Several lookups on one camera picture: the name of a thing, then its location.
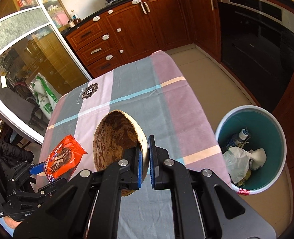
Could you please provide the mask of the orange Ovaltine snack packet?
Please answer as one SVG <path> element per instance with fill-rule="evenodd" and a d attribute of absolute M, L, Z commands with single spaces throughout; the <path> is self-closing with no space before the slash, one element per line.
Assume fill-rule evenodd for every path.
<path fill-rule="evenodd" d="M 44 173 L 49 183 L 59 178 L 69 181 L 82 156 L 87 154 L 78 141 L 67 135 L 50 153 L 44 164 Z"/>

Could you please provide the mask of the brown coconut shell bowl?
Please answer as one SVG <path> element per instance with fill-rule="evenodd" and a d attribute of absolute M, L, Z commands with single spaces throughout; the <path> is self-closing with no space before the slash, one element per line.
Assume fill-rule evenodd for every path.
<path fill-rule="evenodd" d="M 136 146 L 142 150 L 142 179 L 145 179 L 149 166 L 146 135 L 132 116 L 121 110 L 112 110 L 100 121 L 94 133 L 96 171 L 107 169 L 113 162 L 122 159 L 125 150 Z"/>

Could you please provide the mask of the white teal trash bin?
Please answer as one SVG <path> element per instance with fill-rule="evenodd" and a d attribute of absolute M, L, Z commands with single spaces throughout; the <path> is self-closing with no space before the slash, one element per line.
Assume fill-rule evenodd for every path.
<path fill-rule="evenodd" d="M 249 136 L 239 148 L 247 152 L 263 148 L 266 162 L 258 170 L 251 170 L 250 178 L 238 187 L 231 182 L 232 189 L 240 195 L 254 195 L 269 189 L 280 177 L 287 156 L 287 145 L 282 127 L 267 110 L 253 105 L 239 106 L 228 112 L 218 124 L 216 140 L 224 154 L 232 136 L 241 129 Z"/>

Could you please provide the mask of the wooden kitchen cabinets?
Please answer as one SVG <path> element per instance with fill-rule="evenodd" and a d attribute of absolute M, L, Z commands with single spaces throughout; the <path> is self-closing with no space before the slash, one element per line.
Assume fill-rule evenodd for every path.
<path fill-rule="evenodd" d="M 294 13 L 293 0 L 266 0 Z M 101 53 L 90 55 L 94 42 L 109 33 L 112 51 L 123 54 L 114 64 L 141 59 L 157 49 L 169 50 L 196 44 L 220 62 L 252 93 L 222 62 L 221 21 L 218 0 L 123 0 L 88 16 L 67 32 L 66 40 L 80 61 L 94 77 L 107 70 L 97 64 Z M 278 105 L 272 113 L 280 121 L 287 137 L 287 163 L 294 168 L 294 73 Z"/>

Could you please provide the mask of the white plastic bag in bin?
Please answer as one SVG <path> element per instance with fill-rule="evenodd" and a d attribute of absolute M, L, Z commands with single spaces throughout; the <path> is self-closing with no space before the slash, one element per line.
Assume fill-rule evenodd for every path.
<path fill-rule="evenodd" d="M 229 147 L 223 154 L 231 181 L 238 187 L 244 185 L 251 176 L 250 157 L 251 153 L 239 147 Z"/>

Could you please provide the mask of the green white rice sack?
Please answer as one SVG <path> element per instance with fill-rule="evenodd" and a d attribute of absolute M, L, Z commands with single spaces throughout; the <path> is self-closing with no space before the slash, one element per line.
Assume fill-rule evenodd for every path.
<path fill-rule="evenodd" d="M 28 88 L 44 116 L 47 120 L 50 120 L 61 94 L 40 73 L 36 74 L 31 83 L 28 84 Z"/>

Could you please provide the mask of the white floral paper cup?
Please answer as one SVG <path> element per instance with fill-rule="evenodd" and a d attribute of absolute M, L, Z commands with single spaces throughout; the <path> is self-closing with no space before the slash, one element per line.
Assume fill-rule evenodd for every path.
<path fill-rule="evenodd" d="M 255 151 L 249 152 L 249 168 L 251 170 L 258 170 L 259 168 L 263 167 L 266 162 L 266 153 L 263 148 L 259 148 Z"/>

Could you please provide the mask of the clear plastic water bottle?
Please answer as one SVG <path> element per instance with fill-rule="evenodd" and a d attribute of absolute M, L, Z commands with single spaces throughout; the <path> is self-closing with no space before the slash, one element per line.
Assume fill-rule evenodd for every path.
<path fill-rule="evenodd" d="M 229 146 L 231 147 L 240 147 L 248 138 L 249 132 L 247 129 L 243 128 L 239 133 L 236 133 L 232 136 L 232 139 L 229 142 Z"/>

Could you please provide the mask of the glass sliding door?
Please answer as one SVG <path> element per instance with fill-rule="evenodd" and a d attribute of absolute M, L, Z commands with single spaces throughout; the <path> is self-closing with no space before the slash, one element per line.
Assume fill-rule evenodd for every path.
<path fill-rule="evenodd" d="M 0 0 L 0 114 L 38 144 L 49 120 L 28 88 L 36 74 L 61 96 L 90 80 L 62 36 L 69 21 L 61 0 Z"/>

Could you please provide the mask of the pink grey checked tablecloth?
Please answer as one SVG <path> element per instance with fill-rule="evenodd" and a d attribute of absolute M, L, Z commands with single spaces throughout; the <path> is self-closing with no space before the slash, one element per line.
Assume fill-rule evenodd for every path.
<path fill-rule="evenodd" d="M 82 93 L 90 85 L 98 89 L 88 99 Z M 141 127 L 147 140 L 187 169 L 212 170 L 227 185 L 230 178 L 221 149 L 197 97 L 172 58 L 163 51 L 120 66 L 74 88 L 60 99 L 49 121 L 39 162 L 67 135 L 72 135 L 87 154 L 72 178 L 83 169 L 97 171 L 94 133 L 111 111 L 121 110 Z M 169 190 L 154 190 L 150 174 L 142 188 L 121 198 L 116 238 L 175 238 Z"/>

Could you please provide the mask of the black built-in oven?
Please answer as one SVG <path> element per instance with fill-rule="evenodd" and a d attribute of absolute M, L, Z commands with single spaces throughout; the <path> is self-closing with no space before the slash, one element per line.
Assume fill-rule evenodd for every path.
<path fill-rule="evenodd" d="M 294 73 L 294 13 L 266 0 L 218 0 L 222 62 L 269 112 Z"/>

